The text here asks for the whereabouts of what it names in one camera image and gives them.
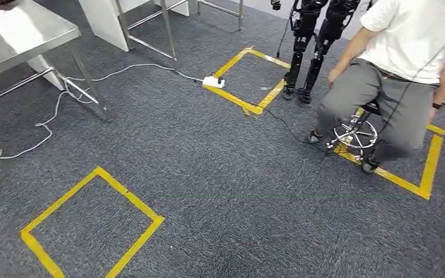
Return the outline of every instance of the yellow tape square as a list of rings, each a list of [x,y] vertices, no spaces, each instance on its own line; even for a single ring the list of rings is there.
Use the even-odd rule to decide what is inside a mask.
[[[31,235],[31,231],[36,228],[45,218],[50,216],[54,211],[56,211],[62,204],[64,204],[69,198],[83,188],[88,182],[90,182],[94,177],[99,176],[104,179],[108,184],[110,184],[115,190],[122,194],[127,200],[129,200],[135,207],[142,211],[147,217],[152,219],[151,225],[146,231],[136,240],[134,244],[127,250],[127,252],[122,256],[122,258],[115,264],[115,266],[107,273],[105,278],[114,278],[120,273],[123,267],[132,259],[132,257],[138,252],[138,250],[144,245],[144,243],[151,237],[151,235],[156,231],[156,229],[165,220],[164,217],[157,215],[153,210],[151,210],[145,203],[143,203],[137,196],[129,192],[127,188],[121,185],[117,180],[115,180],[110,174],[108,174],[101,167],[96,168],[88,176],[86,176],[82,181],[71,188],[67,193],[61,198],[55,201],[49,208],[47,208],[42,214],[37,216],[33,221],[31,221],[26,227],[20,231],[21,239],[25,242],[28,248],[35,253],[38,260],[42,265],[48,270],[48,272],[54,278],[65,278],[64,273],[60,270],[59,266],[49,257],[45,252],[40,243]]]
[[[280,65],[282,67],[285,67],[287,69],[291,68],[291,65],[283,62],[281,60],[278,60],[276,58],[273,58],[271,56],[265,55],[264,53],[258,52],[256,50],[254,50],[252,47],[249,48],[245,48],[243,49],[240,53],[238,53],[233,59],[231,59],[229,62],[226,63],[226,65],[223,65],[222,68],[220,68],[215,74],[214,77],[215,78],[219,78],[221,77],[224,73],[226,73],[231,67],[233,67],[239,60],[241,60],[241,58],[243,58],[243,56],[245,54],[253,54],[257,57],[260,57],[264,60],[270,61],[274,64]],[[258,106],[255,106],[253,104],[247,103],[237,97],[235,97],[233,94],[226,92],[223,89],[219,89],[216,87],[211,87],[211,86],[206,86],[206,85],[202,85],[204,88],[206,88],[207,90],[210,90],[216,94],[218,94],[221,97],[226,98],[229,101],[232,101],[233,103],[241,106],[243,108],[243,110],[245,112],[250,111],[253,112],[257,115],[260,115],[264,112],[264,108],[267,107],[267,105],[270,104],[270,102],[272,102],[272,100],[274,100],[274,98],[280,93],[280,91],[282,91],[282,89],[284,89],[284,79],[282,79],[279,84],[277,84],[277,86],[275,86],[270,93],[267,94],[267,96],[260,101],[260,103],[258,104]]]
[[[427,160],[425,161],[424,171],[422,172],[422,178],[419,186],[414,185],[413,183],[408,182],[382,168],[376,169],[375,173],[397,185],[400,185],[408,191],[417,194],[418,196],[426,200],[429,200],[431,198],[432,183],[434,182],[434,177],[436,175],[437,162],[439,161],[439,156],[441,154],[441,148],[444,140],[441,136],[445,135],[445,130],[433,125],[428,125],[427,129],[437,134],[434,134],[431,139],[429,152],[427,154]],[[340,145],[335,149],[335,152],[343,158],[360,165],[360,162],[355,158],[354,155],[348,152],[344,152],[345,149],[346,146]]]

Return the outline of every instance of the table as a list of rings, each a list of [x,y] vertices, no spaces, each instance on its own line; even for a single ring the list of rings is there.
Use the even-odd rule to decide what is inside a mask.
[[[4,91],[0,97],[41,76],[52,75],[51,78],[56,78],[64,87],[67,83],[94,102],[100,108],[101,116],[108,120],[110,118],[109,109],[92,84],[91,77],[82,64],[78,52],[70,44],[80,35],[76,25],[32,0],[24,0],[9,11],[0,10],[0,73],[27,61],[34,65],[35,69],[39,67],[40,63],[45,67]],[[42,54],[60,45],[67,45],[69,48],[76,65],[91,88],[89,92],[85,92],[74,82],[64,77],[55,67],[50,66],[50,61],[42,57]]]
[[[129,25],[126,20],[125,13],[149,1],[150,0],[79,0],[95,35],[105,39],[109,43],[123,49],[126,52],[132,48],[132,42],[135,42],[154,50],[169,59],[177,61],[168,11],[173,10],[188,16],[188,2],[190,0],[154,0],[157,5],[161,6],[161,10]],[[238,17],[238,30],[240,31],[242,29],[243,0],[239,1],[239,12],[222,8],[206,0],[195,0],[195,2],[197,4],[198,14],[200,14],[200,7],[202,5],[206,5]],[[132,29],[139,27],[142,24],[161,15],[163,16],[166,25],[168,47],[171,50],[170,53],[160,50],[130,33]],[[175,68],[178,69],[178,63],[175,63]]]
[[[122,12],[128,12],[142,6],[151,0],[120,0],[119,5]],[[178,0],[166,0],[167,5],[172,5]],[[93,33],[116,47],[128,52],[129,41],[124,37],[122,26],[118,20],[119,10],[115,0],[79,0],[86,15],[86,19],[93,30]],[[174,12],[189,16],[188,3],[173,9]]]

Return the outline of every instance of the rolling stool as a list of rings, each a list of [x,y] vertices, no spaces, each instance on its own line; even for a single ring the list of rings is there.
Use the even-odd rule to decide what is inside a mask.
[[[364,150],[373,147],[378,141],[378,132],[374,126],[367,121],[371,114],[381,116],[380,106],[376,100],[371,101],[361,106],[364,112],[361,115],[356,113],[351,116],[349,125],[342,123],[340,126],[333,129],[335,139],[327,143],[328,149],[334,149],[339,143],[346,145],[352,149],[358,149],[360,155],[356,156],[358,161],[361,161],[364,156]],[[368,143],[364,144],[360,137],[368,138]]]

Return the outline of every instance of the black shoe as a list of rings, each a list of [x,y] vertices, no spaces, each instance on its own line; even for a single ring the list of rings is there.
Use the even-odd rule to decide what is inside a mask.
[[[322,140],[322,138],[323,138],[323,136],[316,135],[315,131],[313,130],[312,132],[310,132],[310,134],[308,136],[308,143],[316,144],[316,143],[320,142]]]
[[[372,155],[369,155],[361,161],[361,170],[366,174],[373,174],[379,165],[379,162],[377,162]]]

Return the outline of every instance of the black cable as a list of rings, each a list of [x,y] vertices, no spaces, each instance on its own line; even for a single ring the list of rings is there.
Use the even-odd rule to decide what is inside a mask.
[[[318,151],[324,153],[326,156],[327,156],[327,155],[340,155],[340,154],[342,154],[342,153],[350,153],[349,151],[345,151],[345,152],[334,152],[334,151],[331,152],[331,151],[328,151],[328,150],[327,150],[327,151],[324,151],[324,150],[322,150],[320,147],[318,147],[316,144],[310,143],[310,142],[308,142],[308,141],[303,141],[303,140],[299,139],[299,137],[297,137],[297,135],[294,134],[294,132],[292,131],[292,129],[289,127],[289,125],[287,124],[287,122],[286,122],[285,120],[283,120],[282,118],[276,116],[274,113],[272,113],[272,111],[270,111],[269,109],[267,109],[267,108],[265,108],[265,107],[263,107],[263,106],[260,106],[260,105],[258,105],[258,104],[255,104],[255,103],[249,103],[249,104],[251,104],[251,105],[253,105],[253,106],[256,106],[256,107],[260,107],[260,108],[262,108],[263,110],[269,112],[269,114],[272,115],[272,117],[274,117],[275,119],[280,120],[281,122],[284,123],[284,125],[285,125],[286,128],[287,128],[287,131],[289,131],[289,133],[294,137],[294,139],[296,139],[296,141],[298,141],[298,142],[300,142],[300,143],[302,143],[302,144],[310,145],[310,146],[314,147],[315,149],[317,149]]]
[[[436,55],[434,55],[434,57],[432,57],[432,59],[430,59],[421,69],[419,69],[415,75],[412,77],[412,79],[415,79],[417,77],[417,75],[424,70],[425,67],[427,67],[430,63],[432,63],[432,61],[434,61],[434,59],[437,58],[437,56],[445,49],[445,44],[443,45],[443,47],[441,47],[441,49],[436,53]],[[400,106],[400,103],[402,102],[403,98],[405,97],[405,94],[407,93],[410,85],[412,85],[415,82],[409,82],[408,85],[405,87],[405,90],[403,90],[402,96],[400,97],[400,99],[398,100],[398,103],[396,104],[395,108],[393,109],[393,111],[391,112],[390,116],[388,117],[388,120],[386,120],[385,125],[383,125],[383,127],[381,128],[380,132],[378,132],[378,136],[380,136],[380,134],[386,129],[386,127],[390,124],[390,121],[393,117],[393,115],[395,114],[396,110],[398,109],[398,107]]]
[[[280,47],[282,46],[282,43],[284,42],[289,25],[292,25],[292,23],[293,23],[292,18],[294,16],[294,14],[295,14],[295,11],[293,8],[291,8],[291,12],[289,13],[289,22],[286,22],[286,29],[284,29],[284,35],[282,35],[282,38],[280,39],[279,47],[277,48],[277,53],[275,55],[277,58],[280,57]]]

